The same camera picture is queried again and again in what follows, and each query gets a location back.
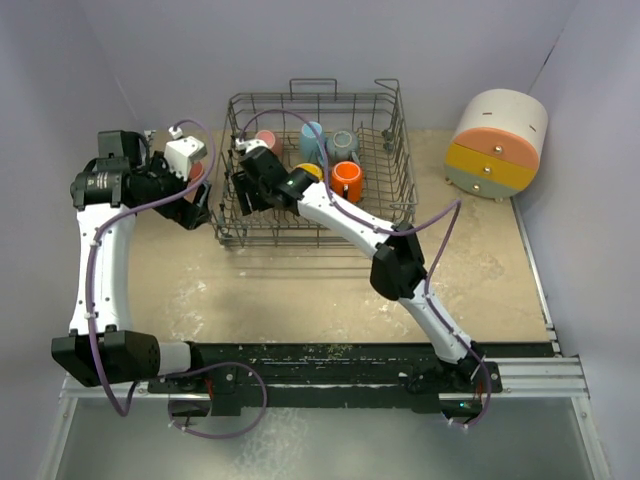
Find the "gray floor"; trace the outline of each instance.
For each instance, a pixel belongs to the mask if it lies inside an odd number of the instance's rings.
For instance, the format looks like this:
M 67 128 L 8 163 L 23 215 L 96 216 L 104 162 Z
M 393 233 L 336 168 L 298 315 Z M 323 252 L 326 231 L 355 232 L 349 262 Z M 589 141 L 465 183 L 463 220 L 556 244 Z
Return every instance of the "gray floor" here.
M 240 418 L 200 420 L 231 431 Z M 168 428 L 166 405 L 134 403 L 127 419 L 80 400 L 58 480 L 591 479 L 571 403 L 496 399 L 464 432 L 402 410 L 270 410 L 249 434 L 211 441 Z

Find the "gray wall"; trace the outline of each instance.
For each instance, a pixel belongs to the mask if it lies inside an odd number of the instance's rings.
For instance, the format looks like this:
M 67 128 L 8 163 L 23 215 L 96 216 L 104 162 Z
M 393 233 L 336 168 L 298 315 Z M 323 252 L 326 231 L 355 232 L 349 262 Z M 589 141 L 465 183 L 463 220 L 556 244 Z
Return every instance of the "gray wall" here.
M 35 478 L 63 372 L 79 241 L 69 184 L 99 129 L 134 127 L 73 0 L 0 3 L 0 433 L 2 478 Z
M 399 77 L 410 127 L 455 126 L 471 97 L 527 91 L 576 0 L 81 0 L 146 127 L 221 127 L 239 91 Z
M 550 123 L 540 173 L 519 199 L 619 479 L 640 468 L 638 58 L 640 3 L 583 0 L 532 91 Z

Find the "wire basket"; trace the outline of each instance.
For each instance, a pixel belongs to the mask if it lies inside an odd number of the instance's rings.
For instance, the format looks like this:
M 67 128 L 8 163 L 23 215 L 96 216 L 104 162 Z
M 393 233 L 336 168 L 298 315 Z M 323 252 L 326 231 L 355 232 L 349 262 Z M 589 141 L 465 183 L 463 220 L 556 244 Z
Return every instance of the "wire basket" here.
M 413 221 L 418 195 L 409 152 L 409 140 L 396 79 L 374 80 L 375 88 L 363 92 L 339 92 L 333 78 L 294 78 L 283 93 L 239 93 L 229 100 L 217 180 L 221 196 L 213 199 L 216 238 L 225 246 L 344 245 L 325 227 L 289 212 L 267 210 L 243 216 L 231 175 L 239 170 L 239 155 L 232 149 L 237 136 L 256 113 L 280 108 L 292 110 L 320 123 L 327 138 L 332 131 L 350 128 L 360 142 L 358 158 L 364 171 L 364 189 L 358 206 L 376 217 L 397 223 Z M 280 160 L 291 170 L 303 163 L 298 156 L 301 122 L 282 113 L 259 117 L 246 138 L 263 129 L 280 136 L 284 151 Z

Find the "table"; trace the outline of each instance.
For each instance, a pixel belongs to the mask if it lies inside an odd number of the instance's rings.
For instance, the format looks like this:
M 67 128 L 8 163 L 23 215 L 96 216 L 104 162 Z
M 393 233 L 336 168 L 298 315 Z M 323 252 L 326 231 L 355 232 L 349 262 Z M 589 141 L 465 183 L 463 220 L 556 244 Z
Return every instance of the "table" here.
M 220 132 L 216 138 L 219 144 Z M 456 197 L 463 201 L 434 277 L 436 292 L 477 341 L 548 342 L 511 202 L 474 197 L 444 182 L 450 138 L 450 131 L 409 134 L 420 198 L 416 223 Z M 158 132 L 155 144 L 166 140 Z M 443 220 L 420 232 L 427 263 L 446 227 Z M 130 257 L 135 329 L 161 341 L 428 341 L 402 307 L 371 288 L 370 262 L 352 248 L 223 248 L 208 225 L 185 231 L 145 212 Z

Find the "drawer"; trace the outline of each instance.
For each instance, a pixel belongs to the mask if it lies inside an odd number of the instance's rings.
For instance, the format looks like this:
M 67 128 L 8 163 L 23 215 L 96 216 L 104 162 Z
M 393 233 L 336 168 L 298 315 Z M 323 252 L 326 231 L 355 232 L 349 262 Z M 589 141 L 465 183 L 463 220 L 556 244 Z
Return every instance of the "drawer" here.
M 524 190 L 536 175 L 535 170 L 499 160 L 456 143 L 449 147 L 445 164 L 518 191 Z
M 533 145 L 518 135 L 498 128 L 471 128 L 461 132 L 453 142 L 530 170 L 538 170 L 540 165 L 538 152 Z
M 486 178 L 477 177 L 464 170 L 445 165 L 445 175 L 458 188 L 485 198 L 509 198 L 519 192 L 513 188 L 505 187 Z

